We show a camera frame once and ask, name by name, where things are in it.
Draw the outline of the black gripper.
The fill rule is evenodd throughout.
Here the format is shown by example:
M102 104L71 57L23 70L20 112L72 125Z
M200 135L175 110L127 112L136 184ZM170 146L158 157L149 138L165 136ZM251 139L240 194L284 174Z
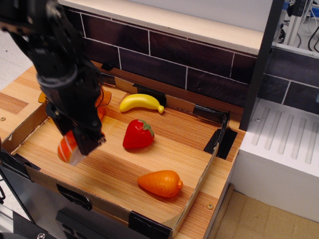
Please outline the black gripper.
M46 113L62 135L72 130L82 155L106 142L95 106L100 96L100 72L88 59L81 59L63 75L37 75L49 103Z

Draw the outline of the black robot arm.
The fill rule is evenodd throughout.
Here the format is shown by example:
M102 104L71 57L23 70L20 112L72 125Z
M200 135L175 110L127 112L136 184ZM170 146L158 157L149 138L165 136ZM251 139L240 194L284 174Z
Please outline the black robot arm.
M105 137L96 101L102 76L84 54L84 39L55 0L3 0L0 28L32 61L46 113L61 134L71 132L83 155Z

